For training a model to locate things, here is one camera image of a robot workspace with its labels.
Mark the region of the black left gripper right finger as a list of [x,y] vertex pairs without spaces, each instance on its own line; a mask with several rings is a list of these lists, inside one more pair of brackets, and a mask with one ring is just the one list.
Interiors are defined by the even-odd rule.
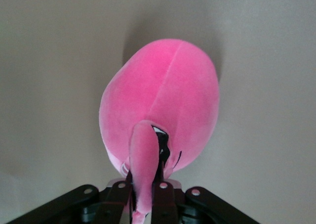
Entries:
[[170,182],[155,184],[153,224],[256,224],[257,221],[199,186],[183,192]]

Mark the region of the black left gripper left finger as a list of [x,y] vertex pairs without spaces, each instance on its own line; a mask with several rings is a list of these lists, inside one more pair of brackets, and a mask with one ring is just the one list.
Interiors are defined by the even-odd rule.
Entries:
[[11,224],[119,224],[132,185],[112,181],[103,191],[86,184],[10,221]]

